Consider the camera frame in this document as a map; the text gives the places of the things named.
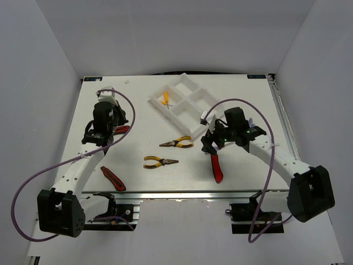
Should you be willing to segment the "yellow screwdriver short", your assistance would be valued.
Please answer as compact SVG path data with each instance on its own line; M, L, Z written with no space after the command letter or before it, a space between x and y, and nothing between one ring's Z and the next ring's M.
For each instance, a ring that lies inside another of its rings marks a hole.
M173 107L173 106L174 106L174 105L169 104L169 103L167 103L167 102L165 102L165 101L162 101L162 100L160 100L160 102L161 102L163 105L169 105L169 106L171 106L171 107Z

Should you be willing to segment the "yellow screwdriver long shaft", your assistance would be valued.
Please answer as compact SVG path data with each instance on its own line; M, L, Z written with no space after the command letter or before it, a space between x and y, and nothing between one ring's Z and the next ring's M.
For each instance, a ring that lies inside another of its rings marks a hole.
M164 101L169 103L169 97L168 97L168 93L167 92L164 92Z

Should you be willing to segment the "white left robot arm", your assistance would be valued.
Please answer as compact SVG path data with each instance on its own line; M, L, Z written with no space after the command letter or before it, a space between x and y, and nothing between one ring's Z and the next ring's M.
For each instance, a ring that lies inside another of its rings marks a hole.
M113 142L117 126L128 121L126 113L114 99L95 104L93 120L88 123L82 139L80 157L51 189L41 190L37 197L39 228L43 232L78 237L87 221L116 215L116 203L109 193L96 193L81 198L83 188Z

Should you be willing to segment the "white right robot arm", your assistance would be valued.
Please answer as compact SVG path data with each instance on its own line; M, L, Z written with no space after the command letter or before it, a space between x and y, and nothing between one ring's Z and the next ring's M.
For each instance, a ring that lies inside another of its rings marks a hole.
M202 151L217 159L217 151L233 142L247 153L266 163L288 185L288 192L257 192L249 199L246 212L255 220L262 220L269 212L288 213L306 222L331 209L335 198L329 172L323 166L304 163L280 146L260 127L249 126L240 107L225 111L226 121L212 118L206 134L201 138Z

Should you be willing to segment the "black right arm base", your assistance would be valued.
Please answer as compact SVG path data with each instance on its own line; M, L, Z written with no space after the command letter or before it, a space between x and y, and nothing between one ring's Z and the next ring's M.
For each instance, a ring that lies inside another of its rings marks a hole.
M232 234L248 234L261 192L227 192L226 194L229 206L224 212L231 219ZM284 233L282 213L286 210L286 194L279 190L266 192L256 217L253 235L257 235L271 221L274 223L264 232L265 234Z

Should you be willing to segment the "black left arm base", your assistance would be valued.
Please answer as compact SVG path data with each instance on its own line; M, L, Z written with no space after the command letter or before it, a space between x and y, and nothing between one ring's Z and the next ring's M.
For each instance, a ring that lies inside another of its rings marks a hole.
M102 197L109 200L108 210L94 219L87 220L84 230L88 231L134 231L137 226L139 210L137 205L122 203L115 196L106 192L93 193L86 200Z

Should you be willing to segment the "yellow pliers upper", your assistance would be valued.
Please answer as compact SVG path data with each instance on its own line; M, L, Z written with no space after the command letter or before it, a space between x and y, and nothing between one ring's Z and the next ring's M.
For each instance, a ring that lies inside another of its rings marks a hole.
M188 149L194 146L193 142L189 142L187 144L181 144L182 141L191 141L192 138L190 136L182 136L176 140L168 141L162 144L159 144L159 147L178 147L181 149Z

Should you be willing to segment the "yellow pliers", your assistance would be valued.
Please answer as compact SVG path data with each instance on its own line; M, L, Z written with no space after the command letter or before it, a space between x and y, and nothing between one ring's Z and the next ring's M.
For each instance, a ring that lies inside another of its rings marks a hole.
M146 156L144 157L145 161L156 161L157 163L153 164L153 165L143 165L143 168L145 169L155 169L161 166L165 166L165 165L172 165L172 164L176 164L179 163L178 160L173 160L173 159L168 159L168 158L160 158L157 156Z
M192 138L190 136L182 136L176 140L168 141L162 144L159 144L159 147L178 147L181 149L188 149L194 146L193 142L189 142L187 144L181 144L182 141L191 141Z

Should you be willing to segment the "blue label left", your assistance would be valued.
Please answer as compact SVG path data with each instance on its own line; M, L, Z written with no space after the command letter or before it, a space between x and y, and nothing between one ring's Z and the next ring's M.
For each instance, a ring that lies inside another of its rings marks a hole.
M84 82L100 82L102 81L102 77L84 77Z

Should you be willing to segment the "blue label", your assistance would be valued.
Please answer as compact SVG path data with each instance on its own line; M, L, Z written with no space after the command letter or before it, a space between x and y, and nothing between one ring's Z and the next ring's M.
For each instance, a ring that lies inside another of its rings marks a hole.
M259 75L259 74L249 74L247 75L248 79L266 79L266 75Z
M100 82L102 81L102 77L84 77L84 82Z

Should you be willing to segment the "white compartment organizer tray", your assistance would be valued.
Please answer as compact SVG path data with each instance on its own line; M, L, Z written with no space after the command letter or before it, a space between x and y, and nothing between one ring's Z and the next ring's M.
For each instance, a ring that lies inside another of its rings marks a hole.
M164 92L168 93L169 106L163 105ZM206 126L200 124L203 111L209 111L220 100L208 89L182 73L148 96L148 101L157 108L182 133L195 140L204 133Z

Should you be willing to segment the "yellow pliers lower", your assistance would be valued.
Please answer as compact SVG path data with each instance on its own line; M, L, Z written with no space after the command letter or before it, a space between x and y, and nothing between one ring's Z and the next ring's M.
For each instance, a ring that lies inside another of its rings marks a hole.
M143 168L145 169L155 169L161 166L165 166L165 165L172 165L172 164L176 164L179 163L178 160L173 160L173 159L168 159L168 158L160 158L157 156L146 156L144 157L145 161L156 161L157 163L153 164L153 165L143 165Z

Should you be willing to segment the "blue label right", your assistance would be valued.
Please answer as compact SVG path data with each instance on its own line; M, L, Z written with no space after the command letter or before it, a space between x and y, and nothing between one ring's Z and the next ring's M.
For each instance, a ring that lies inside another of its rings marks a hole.
M247 75L248 79L266 79L266 75L259 75L259 74L249 74Z

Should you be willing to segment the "aluminium rail front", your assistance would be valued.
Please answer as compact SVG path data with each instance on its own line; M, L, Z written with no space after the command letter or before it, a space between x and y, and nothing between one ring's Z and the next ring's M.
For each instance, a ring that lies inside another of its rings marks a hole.
M213 192L105 192L120 200L158 200L158 199L243 199L257 193L250 191L213 191Z

